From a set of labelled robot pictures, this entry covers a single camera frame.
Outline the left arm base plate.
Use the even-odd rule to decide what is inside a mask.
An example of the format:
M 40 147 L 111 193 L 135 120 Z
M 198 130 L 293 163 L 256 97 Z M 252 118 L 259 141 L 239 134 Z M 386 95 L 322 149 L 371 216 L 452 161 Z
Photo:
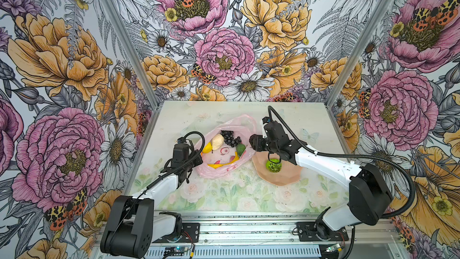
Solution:
M 191 237 L 193 243 L 198 243 L 200 238 L 200 223 L 183 223 L 182 233 L 177 236 L 168 235 L 159 238 L 155 243 L 190 243 Z

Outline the pink scalloped bowl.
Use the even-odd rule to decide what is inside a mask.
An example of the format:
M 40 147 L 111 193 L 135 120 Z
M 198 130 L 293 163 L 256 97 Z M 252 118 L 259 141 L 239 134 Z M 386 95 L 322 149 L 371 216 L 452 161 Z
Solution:
M 296 183 L 300 180 L 302 168 L 288 161 L 281 160 L 282 169 L 280 172 L 269 172 L 265 167 L 265 163 L 272 158 L 279 159 L 276 154 L 268 152 L 257 152 L 252 157 L 253 165 L 261 179 L 278 187 Z

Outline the green bumpy fruit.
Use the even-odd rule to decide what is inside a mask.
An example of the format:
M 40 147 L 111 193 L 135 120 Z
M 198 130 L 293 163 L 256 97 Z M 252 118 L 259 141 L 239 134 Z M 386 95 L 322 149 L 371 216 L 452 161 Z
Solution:
M 279 159 L 268 159 L 265 163 L 266 169 L 271 173 L 278 173 L 282 169 L 282 163 Z

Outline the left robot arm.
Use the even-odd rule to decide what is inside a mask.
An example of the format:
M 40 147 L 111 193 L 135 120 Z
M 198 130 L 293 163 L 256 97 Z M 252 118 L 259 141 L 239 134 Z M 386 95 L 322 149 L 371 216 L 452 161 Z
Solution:
M 120 195 L 114 201 L 100 241 L 103 254 L 141 259 L 152 242 L 183 236 L 182 216 L 163 211 L 158 205 L 188 180 L 194 167 L 202 164 L 201 150 L 190 143 L 175 144 L 172 158 L 156 180 L 134 195 Z

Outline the white garlic bulb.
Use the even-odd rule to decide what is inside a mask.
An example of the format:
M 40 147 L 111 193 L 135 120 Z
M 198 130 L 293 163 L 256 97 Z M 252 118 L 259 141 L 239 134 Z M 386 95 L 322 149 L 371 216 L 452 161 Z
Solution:
M 213 151 L 218 150 L 219 148 L 221 148 L 221 146 L 224 143 L 225 143 L 225 138 L 224 138 L 223 135 L 221 135 L 221 134 L 215 135 L 214 138 L 212 138 L 212 140 L 211 140 L 212 150 Z

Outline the pink plastic bag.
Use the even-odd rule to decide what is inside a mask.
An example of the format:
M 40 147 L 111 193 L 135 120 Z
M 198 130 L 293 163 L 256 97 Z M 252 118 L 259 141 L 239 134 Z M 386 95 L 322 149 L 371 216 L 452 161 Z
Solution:
M 199 165 L 196 170 L 198 175 L 202 178 L 217 179 L 226 176 L 248 162 L 255 155 L 255 151 L 251 148 L 249 143 L 250 136 L 256 132 L 256 122 L 252 117 L 249 115 L 241 115 L 217 126 L 205 136 L 205 145 L 211 142 L 212 138 L 220 134 L 222 130 L 233 131 L 236 137 L 239 136 L 241 138 L 242 144 L 246 145 L 246 150 L 234 164 L 224 165 L 217 169 L 209 167 L 208 164 L 213 164 L 218 160 L 221 160 L 222 163 L 230 162 L 231 157 L 237 155 L 236 147 L 231 147 L 224 143 L 221 148 L 216 151 L 211 151 L 210 153 L 201 152 L 203 163 Z

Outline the yellow lemon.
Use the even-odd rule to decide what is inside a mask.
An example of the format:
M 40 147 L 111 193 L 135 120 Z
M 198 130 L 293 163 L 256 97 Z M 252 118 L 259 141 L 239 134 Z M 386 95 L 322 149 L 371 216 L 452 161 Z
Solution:
M 205 147 L 202 150 L 202 153 L 210 153 L 213 150 L 213 146 L 211 142 L 208 142 L 208 144 L 205 145 Z

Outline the yellow banana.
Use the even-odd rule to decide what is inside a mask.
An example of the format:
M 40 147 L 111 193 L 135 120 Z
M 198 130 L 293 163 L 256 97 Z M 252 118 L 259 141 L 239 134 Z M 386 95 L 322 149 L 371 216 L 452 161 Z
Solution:
M 213 164 L 208 164 L 208 166 L 211 167 L 211 168 L 217 169 L 217 168 L 223 167 L 224 165 L 234 164 L 239 159 L 240 159 L 240 157 L 238 155 L 236 155 L 236 156 L 231 157 L 231 161 L 228 162 L 228 163 L 222 163 L 221 160 L 218 160 Z

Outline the green avocado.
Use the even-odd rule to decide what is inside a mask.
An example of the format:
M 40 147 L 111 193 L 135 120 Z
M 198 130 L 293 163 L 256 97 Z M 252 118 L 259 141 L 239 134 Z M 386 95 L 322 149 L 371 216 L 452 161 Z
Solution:
M 240 157 L 244 154 L 246 150 L 246 145 L 240 143 L 236 146 L 236 152 L 237 152 L 237 155 Z

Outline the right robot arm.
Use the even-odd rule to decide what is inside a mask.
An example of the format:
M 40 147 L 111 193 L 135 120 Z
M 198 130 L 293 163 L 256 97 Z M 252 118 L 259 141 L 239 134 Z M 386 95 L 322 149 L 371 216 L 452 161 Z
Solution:
M 249 139 L 252 149 L 315 171 L 349 193 L 347 203 L 328 207 L 318 216 L 309 231 L 311 234 L 327 241 L 348 225 L 376 225 L 383 218 L 393 197 L 377 167 L 346 162 L 337 154 L 319 152 L 269 117 L 262 120 L 262 126 L 263 134 L 253 134 Z

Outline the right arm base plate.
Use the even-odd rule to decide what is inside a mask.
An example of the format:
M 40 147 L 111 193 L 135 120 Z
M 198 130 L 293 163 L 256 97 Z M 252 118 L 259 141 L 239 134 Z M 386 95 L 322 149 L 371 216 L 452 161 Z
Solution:
M 293 232 L 298 236 L 300 242 L 347 242 L 349 240 L 344 227 L 338 231 L 332 231 L 327 226 L 318 225 L 312 221 L 297 222 Z

